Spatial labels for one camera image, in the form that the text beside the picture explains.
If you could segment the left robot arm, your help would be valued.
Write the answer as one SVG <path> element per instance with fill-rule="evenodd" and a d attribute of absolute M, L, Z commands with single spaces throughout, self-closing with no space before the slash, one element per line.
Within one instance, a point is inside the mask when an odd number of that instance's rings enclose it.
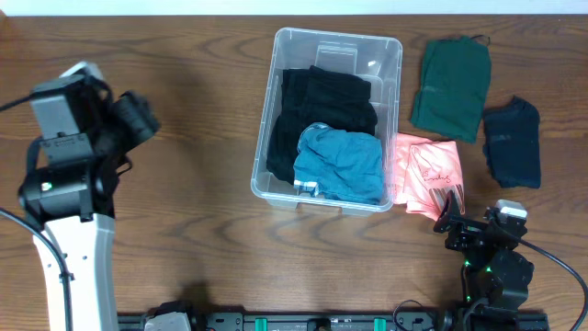
<path fill-rule="evenodd" d="M 82 71 L 35 86 L 42 135 L 28 148 L 18 195 L 44 273 L 52 330 L 116 330 L 113 196 L 129 151 L 159 130 L 148 101 L 119 98 Z"/>

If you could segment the blue garment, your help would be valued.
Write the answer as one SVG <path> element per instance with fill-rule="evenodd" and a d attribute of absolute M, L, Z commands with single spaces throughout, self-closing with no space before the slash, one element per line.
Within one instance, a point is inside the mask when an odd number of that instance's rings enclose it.
<path fill-rule="evenodd" d="M 313 197 L 376 205 L 384 195 L 382 146 L 363 132 L 315 122 L 301 134 L 293 186 Z"/>

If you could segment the dark green garment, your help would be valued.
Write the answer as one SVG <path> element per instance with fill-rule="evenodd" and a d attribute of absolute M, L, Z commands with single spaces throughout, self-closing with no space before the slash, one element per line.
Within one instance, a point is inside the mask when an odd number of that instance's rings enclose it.
<path fill-rule="evenodd" d="M 491 75 L 489 46 L 477 36 L 429 41 L 412 125 L 452 140 L 475 143 Z"/>

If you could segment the dark navy garment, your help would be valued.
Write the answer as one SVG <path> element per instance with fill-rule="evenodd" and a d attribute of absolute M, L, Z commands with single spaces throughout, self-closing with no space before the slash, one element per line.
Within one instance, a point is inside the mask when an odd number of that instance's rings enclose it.
<path fill-rule="evenodd" d="M 539 124 L 537 108 L 517 96 L 484 112 L 482 151 L 501 188 L 540 188 Z"/>

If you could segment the black garment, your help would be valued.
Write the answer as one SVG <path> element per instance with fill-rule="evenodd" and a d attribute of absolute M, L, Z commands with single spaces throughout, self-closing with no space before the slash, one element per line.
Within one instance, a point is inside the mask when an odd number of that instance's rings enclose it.
<path fill-rule="evenodd" d="M 371 83 L 352 74 L 287 69 L 281 84 L 281 113 L 273 126 L 266 168 L 277 179 L 294 181 L 302 132 L 315 122 L 334 129 L 373 135 L 378 117 L 370 104 Z"/>

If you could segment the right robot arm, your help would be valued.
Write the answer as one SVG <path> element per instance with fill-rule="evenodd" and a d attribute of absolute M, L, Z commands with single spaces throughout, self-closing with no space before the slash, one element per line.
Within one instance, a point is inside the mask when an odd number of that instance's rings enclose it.
<path fill-rule="evenodd" d="M 481 221 L 466 218 L 447 193 L 434 231 L 447 234 L 445 248 L 461 253 L 463 302 L 437 320 L 438 330 L 516 330 L 518 308 L 528 298 L 534 265 L 515 249 L 527 233 L 522 204 L 498 200 Z"/>

